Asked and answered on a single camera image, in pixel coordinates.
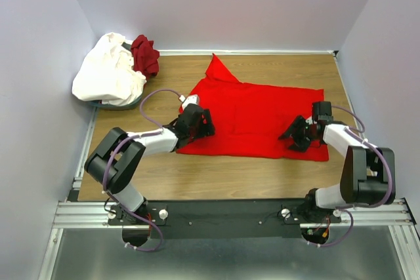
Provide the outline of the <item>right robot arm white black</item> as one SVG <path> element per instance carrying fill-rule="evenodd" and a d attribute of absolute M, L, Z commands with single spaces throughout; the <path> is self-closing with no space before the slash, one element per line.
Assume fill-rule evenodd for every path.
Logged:
<path fill-rule="evenodd" d="M 285 220 L 319 222 L 352 207 L 377 208 L 394 202 L 395 158 L 390 148 L 381 148 L 362 138 L 365 129 L 355 129 L 333 117 L 334 105 L 321 101 L 312 105 L 312 115 L 296 116 L 280 136 L 291 140 L 289 150 L 305 153 L 318 141 L 344 157 L 340 182 L 310 190 L 302 204 L 282 209 Z"/>

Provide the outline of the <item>bright red t-shirt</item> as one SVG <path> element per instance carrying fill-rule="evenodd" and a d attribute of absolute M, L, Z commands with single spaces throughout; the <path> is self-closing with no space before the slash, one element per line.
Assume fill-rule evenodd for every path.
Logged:
<path fill-rule="evenodd" d="M 310 117 L 312 104 L 324 100 L 322 89 L 242 83 L 213 56 L 205 77 L 191 93 L 210 111 L 215 134 L 188 144 L 178 153 L 319 162 L 329 159 L 327 146 L 319 142 L 305 152 L 296 152 L 289 149 L 292 139 L 280 139 L 296 116 Z"/>

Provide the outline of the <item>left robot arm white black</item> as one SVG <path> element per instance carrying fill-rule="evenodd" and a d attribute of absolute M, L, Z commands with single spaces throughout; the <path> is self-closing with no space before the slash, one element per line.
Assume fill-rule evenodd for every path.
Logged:
<path fill-rule="evenodd" d="M 113 128 L 87 158 L 84 169 L 102 191 L 117 202 L 131 224 L 147 218 L 147 199 L 131 184 L 143 157 L 177 151 L 193 141 L 215 134 L 209 109 L 188 104 L 176 119 L 149 132 Z"/>

